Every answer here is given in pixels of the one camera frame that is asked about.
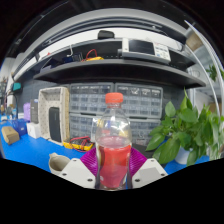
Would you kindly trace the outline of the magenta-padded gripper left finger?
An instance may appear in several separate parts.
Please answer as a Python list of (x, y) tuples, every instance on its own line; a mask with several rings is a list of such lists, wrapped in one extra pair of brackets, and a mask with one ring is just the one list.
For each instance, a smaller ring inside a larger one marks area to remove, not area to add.
[(98, 161), (96, 149), (86, 152), (80, 159), (71, 159), (59, 176), (83, 188), (94, 189), (97, 183)]

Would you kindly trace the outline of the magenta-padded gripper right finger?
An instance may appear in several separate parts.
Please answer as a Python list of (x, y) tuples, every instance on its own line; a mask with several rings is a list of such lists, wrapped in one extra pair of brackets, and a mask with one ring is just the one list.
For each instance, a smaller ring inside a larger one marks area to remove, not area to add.
[(128, 189), (141, 188), (165, 176), (167, 172), (156, 159), (147, 159), (137, 149), (131, 149), (127, 176)]

